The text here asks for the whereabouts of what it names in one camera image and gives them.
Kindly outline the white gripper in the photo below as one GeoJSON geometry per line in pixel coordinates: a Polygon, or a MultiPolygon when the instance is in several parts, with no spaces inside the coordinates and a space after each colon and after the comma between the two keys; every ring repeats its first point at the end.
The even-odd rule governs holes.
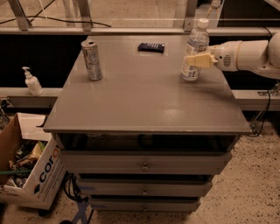
{"type": "Polygon", "coordinates": [[[186,57],[189,66],[210,68],[215,65],[221,71],[235,72],[237,68],[237,56],[241,41],[228,41],[220,45],[211,45],[210,53],[201,53],[186,57]]]}

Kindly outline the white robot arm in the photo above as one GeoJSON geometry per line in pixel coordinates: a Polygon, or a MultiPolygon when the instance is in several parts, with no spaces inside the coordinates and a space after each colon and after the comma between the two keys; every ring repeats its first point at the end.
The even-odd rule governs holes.
{"type": "Polygon", "coordinates": [[[228,41],[211,45],[205,52],[185,56],[188,66],[210,68],[221,71],[250,71],[270,79],[280,79],[280,33],[270,40],[228,41]]]}

